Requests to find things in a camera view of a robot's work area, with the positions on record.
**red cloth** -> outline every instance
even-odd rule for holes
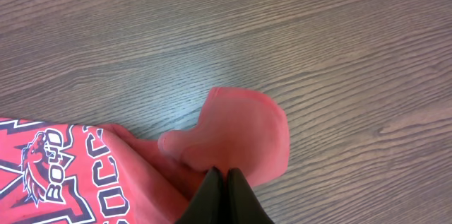
[[[189,131],[158,141],[117,124],[0,118],[2,223],[173,223],[205,172],[242,170],[251,186],[284,173],[285,113],[267,96],[214,88]]]

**wooden surface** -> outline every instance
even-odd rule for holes
[[[0,0],[0,113],[142,138],[212,86],[286,111],[276,223],[452,223],[452,0]]]

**red fabric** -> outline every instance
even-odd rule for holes
[[[55,148],[49,148],[53,131],[63,142],[56,146],[64,156],[59,160]],[[169,131],[158,141],[137,139],[118,124],[0,119],[0,143],[0,219],[5,223],[161,224],[182,215],[213,166],[223,173],[240,168],[251,186],[281,175],[290,139],[285,113],[269,97],[214,88],[193,129]],[[52,165],[64,171],[61,198],[66,204],[43,195],[58,185],[50,179]],[[122,194],[110,196],[113,192]]]

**wood grain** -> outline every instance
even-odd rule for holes
[[[276,223],[452,223],[452,0],[0,0],[0,114],[193,126],[212,86],[285,109]]]

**wooden table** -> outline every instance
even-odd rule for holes
[[[452,223],[452,0],[0,0],[0,115],[196,123],[212,86],[286,111],[276,223]]]

